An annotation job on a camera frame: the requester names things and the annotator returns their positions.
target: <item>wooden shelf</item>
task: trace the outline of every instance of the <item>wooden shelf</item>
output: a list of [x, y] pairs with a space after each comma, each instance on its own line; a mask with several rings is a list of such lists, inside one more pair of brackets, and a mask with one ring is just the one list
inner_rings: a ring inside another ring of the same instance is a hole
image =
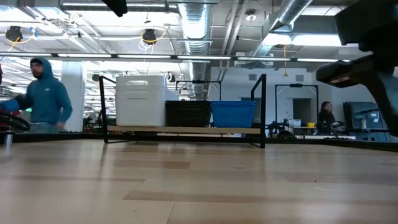
[[150, 131], [158, 133], [213, 133], [213, 134], [260, 134], [259, 128], [192, 128], [159, 126], [108, 126], [108, 131]]

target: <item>storage bin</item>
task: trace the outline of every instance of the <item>storage bin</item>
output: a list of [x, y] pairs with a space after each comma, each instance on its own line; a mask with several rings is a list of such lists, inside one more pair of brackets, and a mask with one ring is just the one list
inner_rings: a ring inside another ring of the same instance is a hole
[[209, 101], [166, 101], [167, 126], [208, 127], [210, 117]]
[[167, 89], [163, 76], [116, 78], [118, 126], [165, 126], [165, 102], [178, 100]]
[[217, 128], [250, 128], [255, 101], [212, 101], [214, 126]]

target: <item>jeans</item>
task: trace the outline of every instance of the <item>jeans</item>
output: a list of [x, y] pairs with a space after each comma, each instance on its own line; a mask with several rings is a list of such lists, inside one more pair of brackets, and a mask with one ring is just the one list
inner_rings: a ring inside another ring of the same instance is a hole
[[31, 134], [55, 134], [57, 133], [57, 127], [54, 124], [30, 124]]

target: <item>white container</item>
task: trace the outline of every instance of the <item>white container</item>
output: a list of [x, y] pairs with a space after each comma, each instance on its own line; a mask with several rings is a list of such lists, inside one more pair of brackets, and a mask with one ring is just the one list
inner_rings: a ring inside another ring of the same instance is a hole
[[165, 101], [178, 100], [163, 76], [116, 78], [118, 126], [165, 126]]

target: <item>hood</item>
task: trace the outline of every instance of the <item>hood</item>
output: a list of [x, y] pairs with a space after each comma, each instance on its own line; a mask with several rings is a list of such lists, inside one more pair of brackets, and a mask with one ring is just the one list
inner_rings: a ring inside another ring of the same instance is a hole
[[32, 63], [33, 60], [40, 60], [43, 64], [43, 77], [41, 79], [47, 80], [54, 78], [54, 74], [52, 73], [52, 66], [51, 63], [44, 58], [33, 58], [30, 63]]

